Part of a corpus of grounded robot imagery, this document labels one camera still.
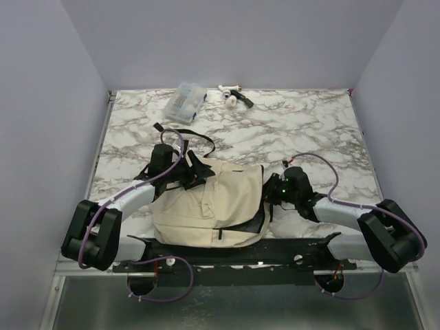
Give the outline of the beige canvas student backpack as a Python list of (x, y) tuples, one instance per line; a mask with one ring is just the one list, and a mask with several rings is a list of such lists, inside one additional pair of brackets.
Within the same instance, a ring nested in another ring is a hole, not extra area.
[(154, 237), (192, 248), (242, 248), (260, 241), (272, 220), (264, 202), (264, 168), (208, 159), (214, 176), (190, 188), (172, 188), (151, 207)]

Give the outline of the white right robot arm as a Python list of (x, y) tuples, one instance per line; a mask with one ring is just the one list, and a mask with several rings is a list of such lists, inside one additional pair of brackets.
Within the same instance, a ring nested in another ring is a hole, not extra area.
[(360, 259), (374, 261), (395, 274), (420, 259), (427, 248), (426, 238), (397, 202), (385, 199), (366, 205), (331, 200), (313, 191), (307, 174), (298, 166), (286, 168), (282, 175), (272, 174), (263, 186), (263, 196), (272, 205), (293, 205), (303, 219), (359, 232), (347, 238), (337, 234), (328, 246), (316, 252), (317, 263), (326, 270), (341, 259)]

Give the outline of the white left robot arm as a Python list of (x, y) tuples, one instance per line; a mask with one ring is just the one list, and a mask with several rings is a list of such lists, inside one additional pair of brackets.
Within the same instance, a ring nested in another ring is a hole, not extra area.
[(150, 163), (125, 189), (101, 201), (84, 199), (78, 203), (60, 248), (62, 256), (76, 261), (82, 269), (105, 271), (115, 262), (128, 261), (135, 270), (146, 271), (153, 261), (146, 250), (148, 243), (122, 236), (122, 222), (158, 199), (167, 185), (176, 182), (188, 190), (214, 175), (192, 151), (155, 145)]

